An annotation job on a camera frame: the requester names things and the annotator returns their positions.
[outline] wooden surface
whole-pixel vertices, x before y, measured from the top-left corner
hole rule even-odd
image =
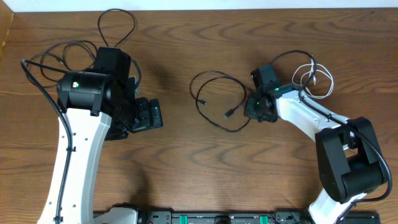
[[[0,223],[38,220],[57,150],[57,117],[26,80],[20,61],[67,40],[87,39],[103,45],[96,28],[99,14],[15,16],[0,62]],[[224,132],[197,113],[188,94],[190,79],[204,70],[228,72],[253,86],[252,70],[293,49],[311,52],[334,75],[335,91],[321,104],[373,122],[397,180],[398,9],[147,11],[135,15],[137,30],[121,48],[141,67],[141,96],[160,100],[164,127],[104,144],[95,210],[119,202],[202,211],[308,206],[322,187],[315,145],[304,133],[285,121],[252,121],[239,133]],[[108,42],[115,44],[131,23],[128,16],[112,12],[103,17],[102,25]],[[91,63],[79,49],[71,50],[68,59],[76,69]],[[61,67],[51,59],[47,62]],[[278,76],[289,82],[292,72],[307,62],[301,55],[286,56],[277,62]],[[325,91],[326,85],[321,82],[317,93]],[[230,121],[222,121],[222,116],[241,97],[237,84],[214,82],[202,94],[209,102],[203,110],[228,127],[237,127],[245,120],[242,110]],[[375,210],[383,223],[397,223],[397,189],[388,199],[359,204],[357,209]]]
[[[14,13],[0,0],[0,60]]]

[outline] black cable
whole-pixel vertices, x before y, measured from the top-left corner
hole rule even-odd
[[[101,18],[102,18],[106,13],[108,13],[108,12],[110,12],[110,11],[125,12],[125,13],[127,13],[127,14],[129,14],[129,15],[131,16],[131,19],[132,19],[132,21],[134,22],[134,25],[133,25],[132,29],[130,30],[130,32],[129,32],[125,37],[123,37],[118,43],[115,44],[114,47],[117,47],[121,42],[123,42],[124,40],[126,40],[126,38],[134,31],[134,29],[136,28],[136,23],[137,23],[137,22],[136,22],[136,18],[135,18],[130,12],[128,12],[128,11],[126,11],[126,10],[123,10],[123,9],[108,9],[107,11],[104,11],[103,13],[101,13],[101,15],[100,15],[99,18],[98,18],[98,22],[97,22],[98,31],[99,31],[99,34],[101,34],[101,37],[102,37],[102,39],[104,40],[104,42],[105,42],[105,44],[106,44],[107,47],[109,47],[109,44],[107,43],[107,41],[105,40],[104,35],[102,34],[102,30],[101,30],[101,27],[100,27],[100,22],[101,22]]]
[[[52,68],[52,67],[49,67],[49,66],[46,66],[46,65],[39,64],[37,62],[30,61],[30,60],[22,59],[22,61],[21,61],[21,66],[22,66],[22,69],[24,70],[24,72],[26,74],[26,77],[35,86],[37,86],[37,88],[43,93],[44,97],[49,101],[49,103],[51,104],[51,106],[53,107],[55,112],[58,114],[58,117],[60,118],[60,120],[61,120],[61,122],[63,124],[63,127],[65,128],[65,131],[67,133],[67,138],[68,138],[67,158],[66,158],[66,161],[65,161],[65,167],[63,169],[60,192],[58,194],[58,200],[57,200],[57,209],[56,209],[56,212],[55,212],[55,223],[59,224],[61,222],[61,209],[62,209],[61,206],[62,206],[63,192],[65,190],[65,182],[66,182],[66,179],[67,179],[68,169],[69,169],[69,164],[70,164],[70,158],[71,158],[71,155],[72,155],[72,146],[73,146],[73,144],[72,144],[72,132],[70,130],[70,127],[69,127],[65,117],[62,114],[62,111],[59,109],[59,107],[56,104],[56,102],[54,102],[54,100],[51,98],[51,96],[45,90],[45,88],[31,74],[31,72],[27,68],[26,63],[31,63],[32,65],[39,66],[40,68],[46,68],[46,69],[53,70],[53,71],[56,71],[56,72],[66,73],[67,71],[64,71],[64,70],[61,70],[61,69],[57,69],[57,68]]]
[[[386,160],[381,156],[381,154],[379,153],[378,149],[374,146],[374,144],[361,132],[359,132],[358,130],[354,129],[353,127],[351,127],[350,125],[343,123],[337,119],[335,119],[333,117],[332,114],[326,114],[323,111],[319,110],[318,108],[312,106],[310,103],[308,103],[307,101],[305,101],[305,98],[302,96],[302,92],[303,90],[308,86],[308,84],[310,83],[310,81],[312,80],[314,74],[317,72],[317,61],[315,60],[315,58],[310,55],[308,52],[304,52],[302,50],[291,50],[285,53],[282,53],[278,56],[276,56],[272,61],[271,64],[273,64],[278,58],[287,55],[287,54],[291,54],[291,53],[301,53],[301,54],[305,54],[308,57],[311,58],[311,60],[313,61],[313,72],[310,74],[310,76],[308,77],[308,80],[304,83],[304,85],[302,85],[301,89],[299,89],[298,91],[298,97],[300,98],[300,101],[302,101],[304,104],[306,104],[309,108],[313,109],[314,111],[316,111],[317,113],[320,113],[321,115],[323,115],[324,117],[340,124],[341,126],[344,126],[345,128],[347,128],[349,131],[351,131],[356,137],[360,138],[362,141],[364,141],[366,144],[368,144],[370,146],[370,148],[374,151],[374,153],[377,155],[377,158],[379,160],[379,162],[381,163],[381,166],[383,168],[385,168],[386,171],[386,175],[387,175],[387,189],[384,192],[384,194],[382,194],[379,197],[376,198],[365,198],[365,199],[356,199],[353,200],[350,204],[350,206],[345,210],[345,212],[343,214],[340,215],[340,217],[338,217],[337,222],[340,222],[345,215],[354,207],[356,206],[357,203],[359,202],[377,202],[380,200],[383,200],[385,198],[388,197],[388,195],[390,195],[390,193],[392,192],[392,176],[391,176],[391,171],[390,168],[387,165]]]
[[[215,73],[215,74],[219,74],[220,76],[207,80],[207,81],[206,81],[204,84],[202,84],[202,86],[199,88],[199,90],[198,90],[198,92],[197,92],[197,95],[195,96],[195,95],[193,94],[193,92],[192,92],[192,84],[193,84],[193,81],[194,81],[196,78],[198,78],[200,75],[203,75],[203,74],[206,74],[206,73]],[[205,71],[205,72],[201,72],[201,73],[195,75],[195,76],[191,79],[191,82],[190,82],[190,84],[189,84],[189,92],[190,92],[192,98],[195,100],[195,104],[196,104],[197,110],[198,110],[199,114],[200,114],[202,117],[204,117],[209,123],[211,123],[212,125],[214,125],[214,126],[216,126],[216,127],[218,127],[218,128],[221,128],[221,129],[223,129],[223,130],[225,130],[225,131],[227,131],[227,132],[235,133],[235,132],[238,132],[238,131],[242,130],[244,127],[246,127],[246,125],[249,124],[251,118],[249,118],[249,119],[248,119],[241,127],[239,127],[238,129],[230,130],[230,129],[224,128],[224,127],[220,126],[219,124],[215,123],[214,121],[212,121],[210,118],[208,118],[206,115],[204,115],[204,114],[200,111],[200,108],[199,108],[199,104],[198,104],[198,103],[201,103],[201,104],[203,104],[203,105],[206,105],[206,104],[207,104],[207,102],[206,102],[205,100],[200,100],[200,99],[199,99],[199,94],[200,94],[200,92],[202,91],[203,87],[205,87],[205,85],[207,85],[209,82],[212,82],[212,81],[217,80],[217,79],[220,79],[220,78],[226,78],[226,79],[235,81],[236,83],[238,83],[239,85],[241,85],[241,87],[242,87],[242,89],[243,89],[243,92],[244,92],[243,99],[239,102],[239,104],[238,104],[237,106],[235,106],[234,108],[230,109],[229,111],[227,111],[227,113],[224,115],[224,119],[228,119],[239,107],[241,107],[241,106],[243,105],[244,101],[245,101],[246,98],[248,97],[248,93],[247,93],[246,90],[249,90],[250,92],[253,92],[253,90],[252,90],[251,88],[249,88],[248,86],[246,86],[243,82],[239,81],[237,78],[233,77],[232,75],[228,75],[227,73],[224,73],[224,72],[220,72],[220,71]]]

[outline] white cable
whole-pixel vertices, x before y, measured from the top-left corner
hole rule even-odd
[[[294,82],[294,77],[296,76],[297,72],[298,72],[301,68],[306,67],[306,66],[311,66],[310,71],[304,73],[304,74],[301,76],[301,78],[300,78],[300,83],[295,83],[295,82]],[[302,85],[303,85],[303,77],[305,77],[306,75],[309,76],[312,72],[313,72],[313,60],[311,60],[311,63],[302,65],[302,66],[300,66],[298,69],[296,69],[296,71],[294,72],[294,74],[293,74],[293,76],[292,76],[292,83],[293,83],[294,85],[302,86]],[[321,64],[317,64],[317,72],[320,72],[320,73],[324,74],[326,77],[328,77],[328,78],[330,79],[331,84],[330,84],[330,88],[329,88],[328,93],[325,94],[325,95],[317,96],[317,95],[313,95],[313,94],[311,93],[311,91],[310,91],[308,88],[306,88],[305,90],[307,91],[307,93],[308,93],[307,95],[308,95],[309,97],[312,97],[312,98],[314,98],[314,99],[324,99],[324,98],[326,98],[326,97],[328,97],[328,96],[331,95],[331,93],[332,93],[332,91],[333,91],[333,87],[334,87],[334,85],[335,85],[335,82],[334,82],[334,80],[333,80],[333,76],[331,75],[331,73],[329,72],[329,70],[328,70],[327,68],[325,68],[325,66],[323,66],[323,65],[321,65]],[[317,79],[315,78],[315,75],[313,76],[313,84],[314,84],[314,85],[317,84]]]

